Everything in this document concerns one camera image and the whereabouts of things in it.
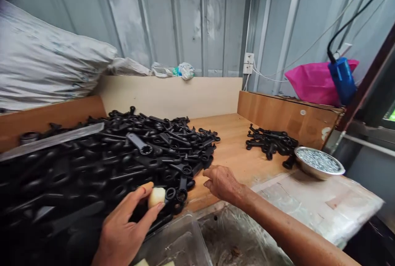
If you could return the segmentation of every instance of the wall socket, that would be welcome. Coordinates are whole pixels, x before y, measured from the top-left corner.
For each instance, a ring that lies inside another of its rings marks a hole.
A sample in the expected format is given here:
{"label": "wall socket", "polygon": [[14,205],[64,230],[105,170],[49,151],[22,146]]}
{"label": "wall socket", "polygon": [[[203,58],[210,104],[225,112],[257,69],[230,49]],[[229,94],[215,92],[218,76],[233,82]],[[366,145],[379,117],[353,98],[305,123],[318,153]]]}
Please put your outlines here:
{"label": "wall socket", "polygon": [[252,74],[252,68],[254,67],[254,54],[246,52],[244,55],[244,65],[243,65],[243,74]]}

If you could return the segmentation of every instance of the clear plastic container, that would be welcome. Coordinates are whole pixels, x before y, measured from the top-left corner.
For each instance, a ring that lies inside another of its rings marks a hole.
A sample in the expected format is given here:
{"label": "clear plastic container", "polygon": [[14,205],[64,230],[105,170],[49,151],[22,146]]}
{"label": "clear plastic container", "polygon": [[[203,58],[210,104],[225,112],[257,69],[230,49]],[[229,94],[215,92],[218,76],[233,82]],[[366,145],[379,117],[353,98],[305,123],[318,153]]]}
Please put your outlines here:
{"label": "clear plastic container", "polygon": [[146,259],[149,266],[161,266],[170,261],[175,266],[213,266],[198,221],[190,213],[149,237],[131,265],[142,259]]}

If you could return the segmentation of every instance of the human hand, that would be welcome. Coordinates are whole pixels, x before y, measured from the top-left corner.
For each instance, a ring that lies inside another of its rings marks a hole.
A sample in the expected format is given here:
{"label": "human hand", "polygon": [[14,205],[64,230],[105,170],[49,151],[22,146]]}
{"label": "human hand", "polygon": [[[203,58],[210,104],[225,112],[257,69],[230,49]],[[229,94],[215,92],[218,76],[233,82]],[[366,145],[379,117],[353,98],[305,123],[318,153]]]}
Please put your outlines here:
{"label": "human hand", "polygon": [[132,262],[150,226],[165,206],[164,202],[158,203],[138,223],[128,222],[136,205],[150,195],[152,188],[153,183],[149,182],[129,193],[107,216],[92,266],[122,266]]}
{"label": "human hand", "polygon": [[242,197],[243,186],[240,184],[229,167],[213,165],[203,171],[203,175],[210,178],[204,183],[210,192],[217,198],[233,205]]}

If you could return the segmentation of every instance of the blue container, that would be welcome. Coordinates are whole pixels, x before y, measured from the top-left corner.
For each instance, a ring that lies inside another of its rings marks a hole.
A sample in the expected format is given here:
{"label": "blue container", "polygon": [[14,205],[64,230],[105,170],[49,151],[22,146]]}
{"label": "blue container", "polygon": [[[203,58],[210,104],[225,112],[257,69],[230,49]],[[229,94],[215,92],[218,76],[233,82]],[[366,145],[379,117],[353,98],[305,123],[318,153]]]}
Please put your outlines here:
{"label": "blue container", "polygon": [[328,68],[336,86],[340,102],[342,105],[348,106],[357,91],[357,87],[355,86],[347,58],[339,58],[334,64],[330,62]]}

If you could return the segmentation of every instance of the metal bowl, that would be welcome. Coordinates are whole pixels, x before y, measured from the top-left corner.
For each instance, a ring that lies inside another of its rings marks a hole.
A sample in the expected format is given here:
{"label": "metal bowl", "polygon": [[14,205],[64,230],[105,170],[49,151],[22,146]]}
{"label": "metal bowl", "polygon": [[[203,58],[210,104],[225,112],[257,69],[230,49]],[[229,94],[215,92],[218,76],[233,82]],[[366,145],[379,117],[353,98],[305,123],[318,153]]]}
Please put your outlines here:
{"label": "metal bowl", "polygon": [[[308,150],[313,150],[313,151],[316,151],[319,153],[323,153],[324,156],[331,158],[333,161],[335,161],[337,163],[337,165],[339,166],[339,170],[337,172],[322,171],[314,166],[309,165],[308,163],[304,162],[297,154],[297,151],[301,150],[301,149],[308,149]],[[331,156],[323,151],[320,151],[320,150],[317,150],[314,148],[308,148],[308,147],[297,147],[295,149],[295,155],[296,155],[296,161],[300,163],[301,169],[305,173],[307,173],[317,179],[326,180],[326,179],[330,178],[331,176],[339,176],[339,175],[342,175],[346,172],[343,165],[336,158],[334,158],[333,156]]]}

